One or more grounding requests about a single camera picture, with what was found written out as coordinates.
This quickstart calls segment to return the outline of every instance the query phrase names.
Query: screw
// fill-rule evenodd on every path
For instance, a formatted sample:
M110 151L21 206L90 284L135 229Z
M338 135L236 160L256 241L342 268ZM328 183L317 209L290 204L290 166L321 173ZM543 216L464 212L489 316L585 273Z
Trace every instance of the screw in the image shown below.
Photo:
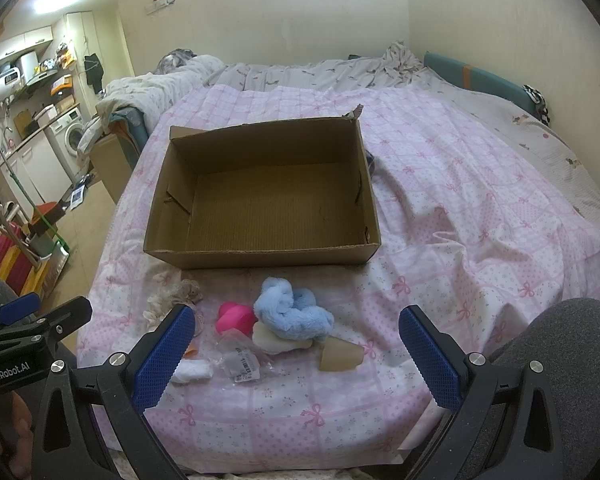
M55 374L59 374L64 368L64 361L58 359L58 361L54 361L51 365L51 371Z
M472 354L469 354L469 361L476 366L482 366L485 364L485 362L487 362L487 359L484 357L484 355L478 354L478 352L473 352Z
M542 363L540 361L531 361L529 363L529 368L531 368L536 374L539 374L544 370Z
M109 358L109 364L110 365L114 365L114 366L120 366L123 365L126 361L126 355L124 355L122 352L118 352L117 354L113 354L110 358Z

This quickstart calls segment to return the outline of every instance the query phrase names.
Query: blue yarn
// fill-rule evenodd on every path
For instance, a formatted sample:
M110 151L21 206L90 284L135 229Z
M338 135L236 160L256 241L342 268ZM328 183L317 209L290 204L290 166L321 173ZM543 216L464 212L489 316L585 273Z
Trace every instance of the blue yarn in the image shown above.
M253 304L258 319L282 339L325 337L333 330L333 314L315 304L308 288L293 290L283 278L267 278Z

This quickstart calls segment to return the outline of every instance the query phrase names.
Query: pink ball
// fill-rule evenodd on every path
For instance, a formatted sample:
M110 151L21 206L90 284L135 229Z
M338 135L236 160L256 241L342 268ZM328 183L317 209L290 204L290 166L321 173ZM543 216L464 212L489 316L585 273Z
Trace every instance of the pink ball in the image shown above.
M239 305L240 303L235 303L235 301L225 301L222 305L220 305L220 308L218 309L218 318L224 316L224 314L226 314L230 308Z
M250 306L234 303L233 301L223 303L218 310L218 316L216 330L219 334L235 328L247 337L251 337L253 325L258 320Z

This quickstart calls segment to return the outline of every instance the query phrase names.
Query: washing machine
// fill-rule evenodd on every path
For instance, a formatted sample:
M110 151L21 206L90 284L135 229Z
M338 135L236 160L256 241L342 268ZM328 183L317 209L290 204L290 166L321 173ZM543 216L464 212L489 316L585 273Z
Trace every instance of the washing machine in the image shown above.
M46 138L74 184L84 176L88 165L81 168L77 162L77 147L83 131L84 121L78 107L58 117L45 129Z

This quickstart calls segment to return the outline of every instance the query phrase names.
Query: ceiling light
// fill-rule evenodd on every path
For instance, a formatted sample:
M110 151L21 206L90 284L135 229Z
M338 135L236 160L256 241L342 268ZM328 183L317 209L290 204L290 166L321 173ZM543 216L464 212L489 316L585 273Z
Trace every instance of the ceiling light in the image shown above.
M48 12L54 12L63 7L68 7L77 1L78 0L36 0L33 7L38 14L47 14Z

